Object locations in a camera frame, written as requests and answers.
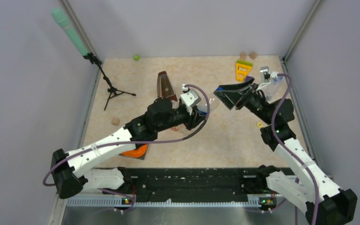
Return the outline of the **clear small water bottle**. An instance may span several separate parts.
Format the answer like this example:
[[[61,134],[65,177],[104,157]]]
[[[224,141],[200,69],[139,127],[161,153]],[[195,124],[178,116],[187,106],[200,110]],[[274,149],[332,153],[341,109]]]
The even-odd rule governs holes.
[[[273,100],[275,94],[277,93],[277,91],[283,81],[283,78],[284,78],[283,76],[278,76],[277,78],[272,79],[270,84],[262,89],[262,91],[265,95],[266,101],[269,102],[269,101]]]

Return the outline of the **blue cap labelled bottle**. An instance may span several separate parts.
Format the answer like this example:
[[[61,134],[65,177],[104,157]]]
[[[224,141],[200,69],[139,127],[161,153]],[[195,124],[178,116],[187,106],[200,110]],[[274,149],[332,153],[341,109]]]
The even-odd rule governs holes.
[[[200,95],[201,97],[201,101],[197,104],[197,109],[199,111],[199,113],[201,115],[206,115],[208,108],[207,108],[207,101],[204,98],[203,95]],[[220,101],[217,99],[217,97],[212,93],[207,94],[208,100],[209,100],[209,104],[210,104],[210,110],[209,112],[211,113],[212,111],[214,111],[220,104]],[[192,130],[187,130],[186,127],[184,125],[181,125],[179,128],[180,133],[183,134],[183,136],[187,136],[190,133],[192,133],[194,130],[194,128]]]

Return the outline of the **orange juice bottle yellow cap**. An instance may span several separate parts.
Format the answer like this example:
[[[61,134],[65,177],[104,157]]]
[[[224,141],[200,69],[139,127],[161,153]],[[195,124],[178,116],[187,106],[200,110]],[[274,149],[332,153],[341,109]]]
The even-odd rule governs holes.
[[[171,103],[172,103],[172,109],[173,110],[177,110],[179,108],[179,105],[180,105],[179,101],[171,101]],[[177,126],[172,127],[171,130],[180,131],[181,127],[180,127],[180,125],[177,125]]]

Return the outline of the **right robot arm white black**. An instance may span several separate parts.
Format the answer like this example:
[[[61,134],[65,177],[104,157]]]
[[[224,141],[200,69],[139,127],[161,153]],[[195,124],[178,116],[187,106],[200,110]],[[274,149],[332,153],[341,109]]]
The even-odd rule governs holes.
[[[261,128],[263,142],[282,158],[296,176],[290,180],[274,166],[261,166],[256,187],[262,193],[274,191],[292,203],[311,225],[344,225],[354,218],[357,196],[342,189],[302,147],[288,123],[294,120],[290,99],[269,103],[253,80],[239,84],[220,85],[214,95],[228,108],[247,108],[266,123]]]

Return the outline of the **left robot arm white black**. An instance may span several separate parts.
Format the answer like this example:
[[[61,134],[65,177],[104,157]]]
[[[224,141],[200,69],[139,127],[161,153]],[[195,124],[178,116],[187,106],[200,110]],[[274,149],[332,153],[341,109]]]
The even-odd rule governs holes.
[[[132,119],[107,137],[84,147],[52,154],[52,186],[60,199],[68,199],[83,190],[112,189],[121,194],[130,191],[132,182],[120,167],[110,170],[95,169],[98,164],[124,152],[136,150],[147,144],[178,143],[196,135],[206,124],[210,113],[201,112],[199,100],[186,97],[177,108],[167,98],[157,98],[141,116]],[[159,141],[158,133],[184,125],[195,131],[186,137]]]

